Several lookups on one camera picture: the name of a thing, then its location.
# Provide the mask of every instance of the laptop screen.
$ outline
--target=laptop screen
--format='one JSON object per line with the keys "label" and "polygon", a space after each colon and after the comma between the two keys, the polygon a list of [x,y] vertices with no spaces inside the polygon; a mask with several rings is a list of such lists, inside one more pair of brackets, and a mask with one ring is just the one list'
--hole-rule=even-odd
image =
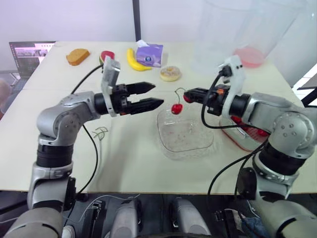
{"label": "laptop screen", "polygon": [[21,78],[30,77],[55,41],[9,42]]}

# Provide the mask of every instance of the white table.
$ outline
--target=white table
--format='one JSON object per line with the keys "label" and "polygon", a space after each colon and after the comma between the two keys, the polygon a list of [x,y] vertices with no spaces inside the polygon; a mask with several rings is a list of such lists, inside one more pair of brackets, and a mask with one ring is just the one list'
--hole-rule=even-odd
{"label": "white table", "polygon": [[[159,78],[159,68],[144,72],[131,69],[126,62],[126,49],[135,47],[135,43],[57,42],[0,121],[0,189],[28,190],[38,145],[38,114],[67,96],[78,81],[98,65],[99,53],[110,50],[121,63],[118,83],[147,81],[157,86],[147,94],[131,97],[132,100],[157,97],[164,99],[165,103],[152,112],[115,118],[105,115],[99,120],[86,123],[89,131],[99,126],[109,129],[101,142],[102,162],[88,191],[206,193],[213,176],[247,152],[238,148],[221,130],[214,130],[211,153],[204,158],[173,161],[162,153],[157,141],[157,113],[176,102],[173,91],[177,87],[207,88],[215,76],[203,76],[191,70],[191,44],[163,44],[164,52],[168,53],[168,65],[178,66],[182,70],[183,76],[176,82],[162,81]],[[70,66],[65,56],[75,48],[86,48],[91,55],[79,66]],[[270,62],[256,69],[246,68],[246,74],[245,93],[269,93],[285,97],[297,105],[301,104]],[[100,82],[101,73],[98,71],[86,80],[79,91],[100,92]],[[301,174],[294,183],[293,192],[317,191],[316,158],[315,153],[300,169]],[[77,179],[77,188],[81,188],[95,165],[91,141],[83,130],[75,143],[73,161],[72,175]],[[218,179],[212,193],[232,194],[238,168],[234,166],[228,169]]]}

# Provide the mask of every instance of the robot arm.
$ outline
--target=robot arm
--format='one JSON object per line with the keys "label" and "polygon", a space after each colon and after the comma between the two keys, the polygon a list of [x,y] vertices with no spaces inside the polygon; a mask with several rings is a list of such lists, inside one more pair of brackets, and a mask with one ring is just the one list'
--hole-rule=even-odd
{"label": "robot arm", "polygon": [[297,107],[284,98],[262,93],[242,94],[244,73],[236,56],[220,67],[226,67],[225,82],[211,93],[196,88],[184,96],[191,102],[203,103],[207,112],[229,118],[237,116],[242,122],[270,133],[262,151],[238,175],[238,191],[261,215],[271,237],[308,238],[317,233],[317,217],[307,209],[285,199],[298,177],[298,169],[315,150],[317,143],[317,111]]}
{"label": "robot arm", "polygon": [[141,82],[116,85],[120,64],[106,58],[103,71],[102,93],[71,94],[56,106],[42,111],[37,120],[40,131],[37,160],[33,164],[28,193],[29,211],[12,225],[6,237],[61,236],[62,215],[75,197],[75,178],[70,177],[72,153],[80,127],[101,115],[138,114],[152,111],[163,100],[148,98],[131,103],[132,94],[143,94],[155,86]]}

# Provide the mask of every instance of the tissue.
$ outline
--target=tissue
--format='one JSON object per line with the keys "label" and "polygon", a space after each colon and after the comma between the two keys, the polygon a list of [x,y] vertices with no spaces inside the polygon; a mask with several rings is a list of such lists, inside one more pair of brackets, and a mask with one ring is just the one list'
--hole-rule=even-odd
{"label": "tissue", "polygon": [[163,45],[147,44],[143,40],[137,42],[136,60],[142,65],[160,67]]}

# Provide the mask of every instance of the laptop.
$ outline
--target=laptop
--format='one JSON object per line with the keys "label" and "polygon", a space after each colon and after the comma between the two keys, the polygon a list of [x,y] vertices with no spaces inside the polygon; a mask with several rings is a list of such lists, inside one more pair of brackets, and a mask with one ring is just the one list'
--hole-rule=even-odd
{"label": "laptop", "polygon": [[1,79],[5,80],[12,88],[10,97],[0,109],[2,113],[5,113],[10,107],[54,43],[55,41],[9,42],[18,72],[0,74]]}
{"label": "laptop", "polygon": [[21,79],[29,79],[55,41],[9,42]]}

